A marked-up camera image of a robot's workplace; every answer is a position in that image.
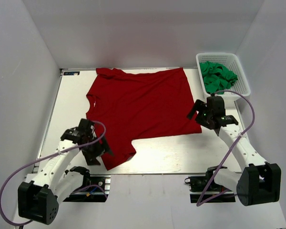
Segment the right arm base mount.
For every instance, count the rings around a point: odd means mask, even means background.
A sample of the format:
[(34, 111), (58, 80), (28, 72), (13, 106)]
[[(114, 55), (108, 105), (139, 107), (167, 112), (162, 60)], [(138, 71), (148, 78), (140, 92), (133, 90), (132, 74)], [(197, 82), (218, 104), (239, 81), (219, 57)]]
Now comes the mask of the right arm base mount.
[[(190, 187), (190, 203), (196, 204), (204, 187), (207, 184), (207, 179), (205, 176), (192, 176), (187, 177), (184, 180), (184, 183)], [(225, 191), (226, 188), (215, 184), (214, 182), (207, 189), (206, 193), (202, 198), (202, 202), (212, 196), (217, 195), (220, 192)], [(209, 200), (207, 203), (234, 203), (236, 202), (236, 195), (232, 191), (228, 191), (221, 196), (218, 196), (214, 199)]]

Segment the red t-shirt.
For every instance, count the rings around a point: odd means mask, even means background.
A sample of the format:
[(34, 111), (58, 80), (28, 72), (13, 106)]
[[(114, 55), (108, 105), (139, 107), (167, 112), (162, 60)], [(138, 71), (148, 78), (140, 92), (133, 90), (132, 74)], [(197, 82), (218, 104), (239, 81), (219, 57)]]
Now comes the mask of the red t-shirt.
[(111, 170), (136, 154), (133, 140), (199, 134), (201, 126), (187, 116), (194, 99), (183, 68), (156, 73), (126, 73), (98, 68), (86, 97), (86, 117), (99, 121), (96, 134), (105, 132), (112, 155), (102, 161)]

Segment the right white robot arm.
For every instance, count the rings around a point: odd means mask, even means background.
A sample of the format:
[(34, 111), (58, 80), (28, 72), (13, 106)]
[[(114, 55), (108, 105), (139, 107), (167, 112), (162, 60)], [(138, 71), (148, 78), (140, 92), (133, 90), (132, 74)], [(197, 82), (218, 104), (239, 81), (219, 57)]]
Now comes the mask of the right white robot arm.
[(207, 129), (214, 130), (237, 160), (241, 172), (233, 172), (219, 164), (209, 167), (204, 176), (185, 179), (190, 191), (232, 191), (244, 206), (277, 202), (280, 197), (281, 168), (268, 163), (242, 134), (238, 121), (225, 112), (221, 97), (210, 96), (206, 102), (197, 100), (187, 115)]

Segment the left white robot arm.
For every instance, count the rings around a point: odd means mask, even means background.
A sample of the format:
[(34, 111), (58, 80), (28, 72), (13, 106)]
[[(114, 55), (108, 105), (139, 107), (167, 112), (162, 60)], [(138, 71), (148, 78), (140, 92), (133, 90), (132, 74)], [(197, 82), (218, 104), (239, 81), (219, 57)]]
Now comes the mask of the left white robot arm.
[(22, 218), (50, 225), (59, 205), (71, 194), (91, 187), (105, 193), (102, 186), (91, 183), (90, 172), (81, 166), (69, 167), (82, 153), (88, 165), (96, 165), (97, 157), (110, 152), (105, 134), (97, 137), (93, 129), (67, 129), (61, 136), (54, 156), (29, 182), (18, 187), (18, 214)]

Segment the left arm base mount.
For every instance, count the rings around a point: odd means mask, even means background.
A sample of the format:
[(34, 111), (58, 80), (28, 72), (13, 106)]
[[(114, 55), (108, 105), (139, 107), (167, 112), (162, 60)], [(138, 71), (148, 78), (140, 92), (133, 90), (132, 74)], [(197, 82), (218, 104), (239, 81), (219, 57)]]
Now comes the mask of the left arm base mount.
[(104, 203), (110, 192), (110, 175), (91, 175), (82, 191), (71, 194), (64, 202)]

